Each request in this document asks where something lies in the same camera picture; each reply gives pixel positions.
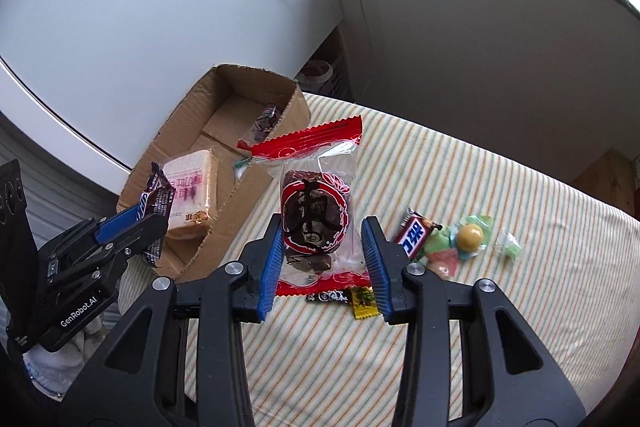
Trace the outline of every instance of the brown cardboard box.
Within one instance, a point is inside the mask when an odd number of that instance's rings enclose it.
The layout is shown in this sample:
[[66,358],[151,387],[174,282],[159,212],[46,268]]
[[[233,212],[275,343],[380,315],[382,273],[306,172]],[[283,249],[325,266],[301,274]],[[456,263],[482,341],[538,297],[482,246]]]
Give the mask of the brown cardboard box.
[[166,239],[156,273],[179,282],[201,279],[215,270],[236,233],[251,213],[271,176],[251,165],[236,183],[234,163],[245,151],[239,137],[268,103],[285,107],[270,137],[309,124],[309,108],[295,82],[270,71],[225,64],[212,68],[187,93],[164,123],[129,176],[118,200],[122,210],[138,203],[151,172],[151,162],[208,148],[218,158],[218,212],[204,239]]

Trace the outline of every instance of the metal screw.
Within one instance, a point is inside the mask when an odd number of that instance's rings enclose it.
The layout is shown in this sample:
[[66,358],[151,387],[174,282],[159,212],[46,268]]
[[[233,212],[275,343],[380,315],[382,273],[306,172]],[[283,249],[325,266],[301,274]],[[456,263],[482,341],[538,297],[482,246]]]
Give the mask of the metal screw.
[[491,279],[481,279],[478,281],[478,288],[487,293],[495,292],[495,282]]
[[154,280],[151,286],[154,287],[154,290],[166,290],[167,288],[169,288],[169,286],[171,286],[171,279],[169,279],[169,277],[158,277],[156,280]]
[[225,272],[229,275],[238,275],[242,273],[242,270],[244,270],[244,266],[242,263],[238,263],[238,261],[233,261],[225,266]]
[[424,273],[424,265],[422,263],[409,263],[406,266],[406,270],[411,275],[422,275]]

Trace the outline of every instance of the striped tablecloth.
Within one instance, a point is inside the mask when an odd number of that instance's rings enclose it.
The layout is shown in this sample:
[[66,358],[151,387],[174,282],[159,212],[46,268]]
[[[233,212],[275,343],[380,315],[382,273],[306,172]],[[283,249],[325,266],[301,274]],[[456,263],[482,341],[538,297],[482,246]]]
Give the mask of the striped tablecloth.
[[[437,222],[495,218],[524,245],[517,263],[486,253],[455,279],[500,285],[558,361],[587,411],[612,386],[640,323],[640,223],[544,174],[399,118],[307,95],[311,124],[361,114],[355,219],[378,216],[392,233],[407,204]],[[278,211],[274,181],[226,254],[236,259]],[[124,312],[154,278],[130,261],[120,288]],[[387,426],[400,383],[406,327],[381,316],[356,321],[341,305],[276,298],[261,325],[242,325],[258,426]],[[450,416],[462,409],[460,336],[452,323]],[[196,321],[186,389],[195,397]]]

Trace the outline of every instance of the yellow candy wrapper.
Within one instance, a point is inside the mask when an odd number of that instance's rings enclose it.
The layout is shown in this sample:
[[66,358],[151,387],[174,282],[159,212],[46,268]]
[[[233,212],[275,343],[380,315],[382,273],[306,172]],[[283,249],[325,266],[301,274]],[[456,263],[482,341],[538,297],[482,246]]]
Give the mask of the yellow candy wrapper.
[[351,305],[353,316],[357,319],[368,319],[380,313],[370,287],[351,288]]

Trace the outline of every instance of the bread slice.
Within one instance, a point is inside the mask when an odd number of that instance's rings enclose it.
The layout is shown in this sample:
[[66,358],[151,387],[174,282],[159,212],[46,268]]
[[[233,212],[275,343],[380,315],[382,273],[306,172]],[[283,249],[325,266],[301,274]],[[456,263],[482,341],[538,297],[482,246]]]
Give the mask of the bread slice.
[[216,215],[218,159],[209,150],[187,153],[162,168],[175,188],[166,235],[172,239],[204,237]]

